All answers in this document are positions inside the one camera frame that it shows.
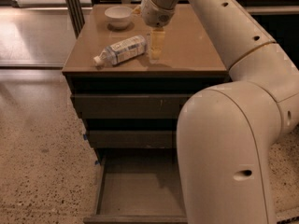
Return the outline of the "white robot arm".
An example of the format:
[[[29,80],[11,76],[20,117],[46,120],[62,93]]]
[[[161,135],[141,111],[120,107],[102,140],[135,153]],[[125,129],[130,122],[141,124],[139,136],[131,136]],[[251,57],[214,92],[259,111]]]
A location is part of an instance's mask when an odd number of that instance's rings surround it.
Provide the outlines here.
[[[150,27],[178,0],[142,0]],[[270,147],[299,121],[299,74],[276,40],[235,0],[189,0],[230,82],[193,95],[177,126],[188,224],[276,224]]]

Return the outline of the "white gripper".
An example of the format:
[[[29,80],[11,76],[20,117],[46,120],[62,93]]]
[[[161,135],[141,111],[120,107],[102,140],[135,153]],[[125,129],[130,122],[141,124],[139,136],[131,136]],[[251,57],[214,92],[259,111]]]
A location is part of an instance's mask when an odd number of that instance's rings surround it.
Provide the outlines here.
[[[175,4],[171,0],[142,0],[132,13],[140,15],[148,26],[153,27],[149,35],[149,56],[152,60],[159,60],[163,51],[164,28],[174,15]]]

